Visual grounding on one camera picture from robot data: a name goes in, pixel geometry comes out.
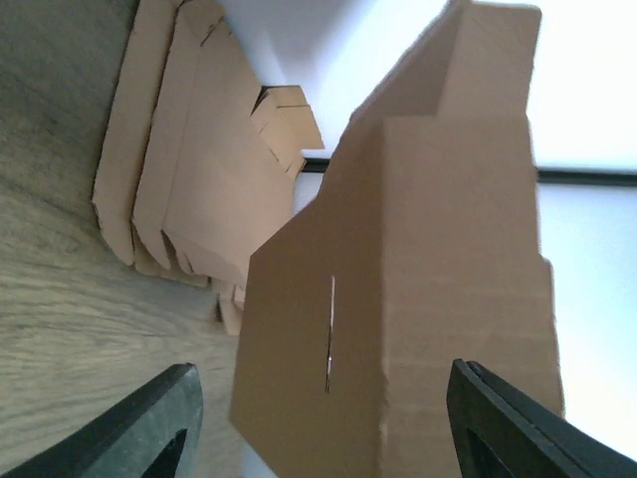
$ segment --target cardboard flap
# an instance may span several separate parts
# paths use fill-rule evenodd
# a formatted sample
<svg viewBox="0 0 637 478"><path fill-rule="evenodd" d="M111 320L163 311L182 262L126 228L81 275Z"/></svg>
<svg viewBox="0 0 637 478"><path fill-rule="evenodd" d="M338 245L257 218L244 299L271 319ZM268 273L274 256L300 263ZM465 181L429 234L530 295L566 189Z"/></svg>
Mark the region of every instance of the cardboard flap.
<svg viewBox="0 0 637 478"><path fill-rule="evenodd" d="M232 300L222 298L219 298L219 310L228 335L238 336L241 333L243 311Z"/></svg>
<svg viewBox="0 0 637 478"><path fill-rule="evenodd" d="M245 285L248 275L248 267L239 268L220 254L209 251L175 231L166 231L170 235L171 243L176 249L177 258L181 256L181 263L190 269L190 274L206 275L206 271L214 271L215 279L227 281L234 284Z"/></svg>
<svg viewBox="0 0 637 478"><path fill-rule="evenodd" d="M177 264L179 264L179 268L183 272L185 272L186 274L195 273L195 270L192 268L192 264L190 263L190 259L188 259L188 256L186 256L186 253L183 252L183 250L175 250L175 256L177 258Z"/></svg>
<svg viewBox="0 0 637 478"><path fill-rule="evenodd" d="M317 120L301 87L274 87L266 90L274 100L302 149L325 148Z"/></svg>
<svg viewBox="0 0 637 478"><path fill-rule="evenodd" d="M195 0L184 3L179 9L186 17L195 39L202 44L224 15L224 9L214 0Z"/></svg>
<svg viewBox="0 0 637 478"><path fill-rule="evenodd" d="M389 116L434 115L445 88L458 31L471 0L449 0L396 65L352 114L360 121Z"/></svg>
<svg viewBox="0 0 637 478"><path fill-rule="evenodd" d="M167 0L139 2L96 175L93 203L102 234L127 265L134 260L130 217L174 18Z"/></svg>
<svg viewBox="0 0 637 478"><path fill-rule="evenodd" d="M466 8L438 115L524 117L540 21L535 7Z"/></svg>
<svg viewBox="0 0 637 478"><path fill-rule="evenodd" d="M279 108L303 149L323 149L317 120L309 105Z"/></svg>
<svg viewBox="0 0 637 478"><path fill-rule="evenodd" d="M251 120L285 172L304 161L297 138L272 96L265 95L261 99Z"/></svg>

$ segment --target cardboard box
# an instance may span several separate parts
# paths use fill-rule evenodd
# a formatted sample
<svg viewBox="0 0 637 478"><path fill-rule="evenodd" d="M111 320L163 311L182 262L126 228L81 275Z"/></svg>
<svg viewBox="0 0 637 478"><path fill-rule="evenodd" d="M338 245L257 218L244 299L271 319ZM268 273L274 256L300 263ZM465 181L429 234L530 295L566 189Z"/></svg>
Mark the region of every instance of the cardboard box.
<svg viewBox="0 0 637 478"><path fill-rule="evenodd" d="M280 478L459 477L457 358L562 412L526 116L539 21L450 1L252 256L230 419Z"/></svg>
<svg viewBox="0 0 637 478"><path fill-rule="evenodd" d="M263 91L219 5L141 0L96 177L105 240L141 273L245 287L304 147L322 141L303 91Z"/></svg>

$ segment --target wooden floor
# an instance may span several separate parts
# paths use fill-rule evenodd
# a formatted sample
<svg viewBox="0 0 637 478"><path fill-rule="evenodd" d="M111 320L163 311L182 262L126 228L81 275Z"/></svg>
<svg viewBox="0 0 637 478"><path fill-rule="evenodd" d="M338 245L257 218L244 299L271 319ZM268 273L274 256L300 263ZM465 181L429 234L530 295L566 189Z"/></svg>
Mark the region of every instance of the wooden floor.
<svg viewBox="0 0 637 478"><path fill-rule="evenodd" d="M0 13L0 474L174 362L197 364L197 476L238 476L226 419L237 341L208 291L106 248L91 191L135 0L20 0Z"/></svg>

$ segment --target brown cardboard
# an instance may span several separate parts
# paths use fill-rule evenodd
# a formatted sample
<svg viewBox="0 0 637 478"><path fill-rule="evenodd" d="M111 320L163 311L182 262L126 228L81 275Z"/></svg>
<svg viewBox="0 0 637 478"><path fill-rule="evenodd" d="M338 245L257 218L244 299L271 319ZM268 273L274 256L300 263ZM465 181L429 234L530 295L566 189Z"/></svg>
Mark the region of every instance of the brown cardboard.
<svg viewBox="0 0 637 478"><path fill-rule="evenodd" d="M300 89L276 89L283 107L268 92L257 105L261 89L221 9L184 4L133 210L162 267L174 248L183 271L245 287L250 255L292 217L300 149L320 136Z"/></svg>
<svg viewBox="0 0 637 478"><path fill-rule="evenodd" d="M236 286L227 282L216 281L213 288L218 297L221 322L229 336L238 336L241 332L243 310L234 301Z"/></svg>
<svg viewBox="0 0 637 478"><path fill-rule="evenodd" d="M158 276L163 279L183 282L197 287L206 287L210 283L209 277L196 276L191 272L186 273L178 267L174 251L169 253L171 263L170 269L164 269L161 267L141 243L134 227L132 228L132 243L134 248L134 266L137 272L146 276Z"/></svg>
<svg viewBox="0 0 637 478"><path fill-rule="evenodd" d="M127 265L134 260L130 216L179 3L139 2L96 176L93 203L102 234Z"/></svg>
<svg viewBox="0 0 637 478"><path fill-rule="evenodd" d="M562 412L525 112L539 19L450 1L252 256L230 419L280 478L459 477L457 358Z"/></svg>
<svg viewBox="0 0 637 478"><path fill-rule="evenodd" d="M246 304L246 291L241 287L235 287L232 300L243 311Z"/></svg>

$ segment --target black object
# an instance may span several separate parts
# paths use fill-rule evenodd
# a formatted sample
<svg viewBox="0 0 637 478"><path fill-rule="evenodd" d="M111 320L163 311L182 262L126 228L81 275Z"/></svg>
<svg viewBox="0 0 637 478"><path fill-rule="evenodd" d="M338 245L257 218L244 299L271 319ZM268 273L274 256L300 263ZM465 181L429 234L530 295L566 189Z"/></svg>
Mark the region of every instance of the black object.
<svg viewBox="0 0 637 478"><path fill-rule="evenodd" d="M637 463L479 363L454 361L447 407L463 478L637 477Z"/></svg>
<svg viewBox="0 0 637 478"><path fill-rule="evenodd" d="M303 172L324 173L329 159L307 157ZM595 169L537 169L539 184L570 184L576 186L637 187L637 171L619 172Z"/></svg>
<svg viewBox="0 0 637 478"><path fill-rule="evenodd" d="M2 478L186 478L202 417L197 368L176 364Z"/></svg>

